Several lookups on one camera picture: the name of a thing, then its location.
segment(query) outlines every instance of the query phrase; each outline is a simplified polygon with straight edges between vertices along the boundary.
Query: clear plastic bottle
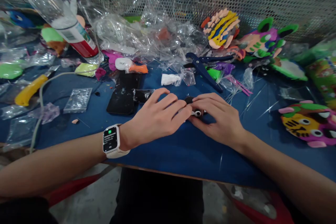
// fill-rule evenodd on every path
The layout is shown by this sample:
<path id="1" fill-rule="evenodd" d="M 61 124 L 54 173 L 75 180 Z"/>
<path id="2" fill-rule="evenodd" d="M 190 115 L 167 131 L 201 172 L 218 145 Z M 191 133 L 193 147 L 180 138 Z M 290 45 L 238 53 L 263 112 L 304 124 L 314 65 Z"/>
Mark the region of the clear plastic bottle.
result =
<path id="1" fill-rule="evenodd" d="M 98 54 L 98 47 L 62 0 L 28 0 L 37 12 L 83 57 Z"/>

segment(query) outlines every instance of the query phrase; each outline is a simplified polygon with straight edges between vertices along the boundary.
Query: pants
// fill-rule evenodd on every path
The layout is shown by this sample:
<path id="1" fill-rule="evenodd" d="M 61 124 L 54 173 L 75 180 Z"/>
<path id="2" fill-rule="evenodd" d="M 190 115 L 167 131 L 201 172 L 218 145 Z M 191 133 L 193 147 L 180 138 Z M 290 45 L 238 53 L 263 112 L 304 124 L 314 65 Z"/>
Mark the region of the pants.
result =
<path id="1" fill-rule="evenodd" d="M 197 224 L 203 212 L 202 181 L 123 168 L 110 224 Z"/>

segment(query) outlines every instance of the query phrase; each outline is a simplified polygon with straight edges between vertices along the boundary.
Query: pliers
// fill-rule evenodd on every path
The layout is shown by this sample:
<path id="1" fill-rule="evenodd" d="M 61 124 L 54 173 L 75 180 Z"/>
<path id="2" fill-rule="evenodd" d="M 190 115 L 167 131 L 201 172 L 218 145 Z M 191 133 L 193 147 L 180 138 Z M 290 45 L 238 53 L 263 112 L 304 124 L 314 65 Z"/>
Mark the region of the pliers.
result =
<path id="1" fill-rule="evenodd" d="M 185 57 L 192 59 L 192 63 L 183 65 L 185 68 L 195 68 L 196 71 L 199 72 L 200 75 L 203 76 L 203 78 L 205 78 L 217 92 L 223 93 L 223 89 L 212 79 L 210 74 L 208 74 L 203 63 L 231 60 L 234 58 L 234 55 L 225 57 L 197 57 L 194 53 L 188 52 Z"/>

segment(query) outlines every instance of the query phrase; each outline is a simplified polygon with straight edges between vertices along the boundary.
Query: watch screen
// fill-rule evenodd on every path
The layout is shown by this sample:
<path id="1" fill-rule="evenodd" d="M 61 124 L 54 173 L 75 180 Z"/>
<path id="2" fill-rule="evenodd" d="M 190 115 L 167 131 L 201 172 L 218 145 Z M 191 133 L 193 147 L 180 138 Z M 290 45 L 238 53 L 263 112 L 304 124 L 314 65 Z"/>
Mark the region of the watch screen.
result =
<path id="1" fill-rule="evenodd" d="M 113 127 L 104 131 L 104 152 L 115 149 L 118 146 L 117 128 Z"/>

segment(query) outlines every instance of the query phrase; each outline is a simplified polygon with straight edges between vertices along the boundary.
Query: forearm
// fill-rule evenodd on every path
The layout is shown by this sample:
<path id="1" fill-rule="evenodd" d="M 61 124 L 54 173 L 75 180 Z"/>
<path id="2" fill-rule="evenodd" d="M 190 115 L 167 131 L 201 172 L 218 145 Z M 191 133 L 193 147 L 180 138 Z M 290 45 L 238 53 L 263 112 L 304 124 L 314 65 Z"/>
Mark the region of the forearm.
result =
<path id="1" fill-rule="evenodd" d="M 0 171 L 0 197 L 44 194 L 104 159 L 102 133 L 36 151 Z"/>
<path id="2" fill-rule="evenodd" d="M 312 221 L 335 223 L 336 183 L 267 145 L 253 134 L 236 148 L 283 190 Z"/>

